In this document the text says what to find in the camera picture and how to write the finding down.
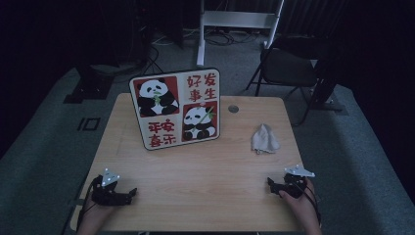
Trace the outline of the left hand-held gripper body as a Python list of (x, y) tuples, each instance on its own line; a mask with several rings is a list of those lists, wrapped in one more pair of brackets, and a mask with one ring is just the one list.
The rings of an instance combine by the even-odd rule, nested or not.
[(117, 193), (115, 187), (120, 176), (108, 168), (92, 182), (92, 201), (100, 206), (125, 206), (131, 204), (130, 193)]

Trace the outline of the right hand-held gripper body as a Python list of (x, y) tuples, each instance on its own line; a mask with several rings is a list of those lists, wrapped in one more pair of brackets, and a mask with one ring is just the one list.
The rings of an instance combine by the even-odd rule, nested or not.
[(287, 192), (294, 198), (299, 198), (307, 187), (306, 178), (314, 177), (315, 173), (305, 169), (303, 166), (295, 165), (285, 168), (284, 183), (278, 191)]

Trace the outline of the grey cloth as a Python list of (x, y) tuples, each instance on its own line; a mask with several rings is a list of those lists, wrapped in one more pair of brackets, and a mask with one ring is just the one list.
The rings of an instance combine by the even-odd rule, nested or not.
[(258, 154), (274, 154), (280, 148), (273, 130), (265, 123), (262, 123), (254, 133), (251, 146)]

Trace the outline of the panda picture board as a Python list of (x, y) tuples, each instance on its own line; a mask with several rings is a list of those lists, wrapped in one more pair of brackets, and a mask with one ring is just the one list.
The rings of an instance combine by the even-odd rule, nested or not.
[(218, 138), (219, 83), (216, 69), (131, 78), (129, 88), (144, 147), (158, 150)]

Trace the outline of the person's left hand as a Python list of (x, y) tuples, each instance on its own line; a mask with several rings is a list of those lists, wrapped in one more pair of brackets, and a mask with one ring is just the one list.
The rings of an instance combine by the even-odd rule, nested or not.
[(115, 207), (94, 206), (87, 211), (80, 223), (80, 230), (99, 230), (115, 211)]

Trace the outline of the person's right hand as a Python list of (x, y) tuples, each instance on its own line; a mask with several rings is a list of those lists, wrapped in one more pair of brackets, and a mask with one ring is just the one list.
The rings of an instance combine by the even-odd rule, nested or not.
[(290, 209), (304, 229), (319, 228), (320, 222), (317, 216), (314, 196), (314, 186), (309, 179), (306, 179), (307, 188), (297, 199), (285, 191), (280, 191), (280, 197), (289, 205)]

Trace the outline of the black metal stand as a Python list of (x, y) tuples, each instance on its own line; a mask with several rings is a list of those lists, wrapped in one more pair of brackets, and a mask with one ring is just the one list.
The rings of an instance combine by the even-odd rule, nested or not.
[(342, 58), (342, 46), (327, 38), (297, 37), (292, 51), (299, 59), (294, 71), (298, 73), (297, 87), (309, 87), (311, 93), (305, 95), (306, 108), (300, 120), (293, 126), (304, 123), (313, 109), (325, 109), (325, 103), (336, 85), (336, 69)]

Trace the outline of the black folding chair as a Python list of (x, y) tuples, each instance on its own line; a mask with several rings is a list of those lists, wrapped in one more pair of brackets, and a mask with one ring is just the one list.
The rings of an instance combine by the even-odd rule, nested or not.
[(312, 60), (319, 58), (321, 42), (312, 37), (287, 36), (276, 38), (260, 53), (260, 63), (246, 89), (256, 85), (255, 96), (262, 84), (292, 86), (290, 96), (300, 87), (312, 87), (317, 82)]

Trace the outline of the black stand with base plate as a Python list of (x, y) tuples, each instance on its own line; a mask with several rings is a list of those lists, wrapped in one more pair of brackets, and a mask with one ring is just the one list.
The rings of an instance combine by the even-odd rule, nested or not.
[(106, 100), (112, 87), (114, 77), (99, 74), (89, 65), (75, 67), (79, 74), (73, 91), (64, 100), (65, 104), (81, 104), (84, 100)]

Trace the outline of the white metal desk frame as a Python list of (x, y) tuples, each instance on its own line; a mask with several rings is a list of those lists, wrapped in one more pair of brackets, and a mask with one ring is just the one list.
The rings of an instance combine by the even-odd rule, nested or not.
[(200, 36), (196, 65), (202, 67), (205, 64), (206, 26), (268, 29), (268, 40), (263, 43), (263, 46), (268, 49), (274, 41), (284, 4), (285, 0), (278, 0), (274, 13), (227, 12), (218, 10), (208, 11), (205, 9), (205, 0), (201, 0)]

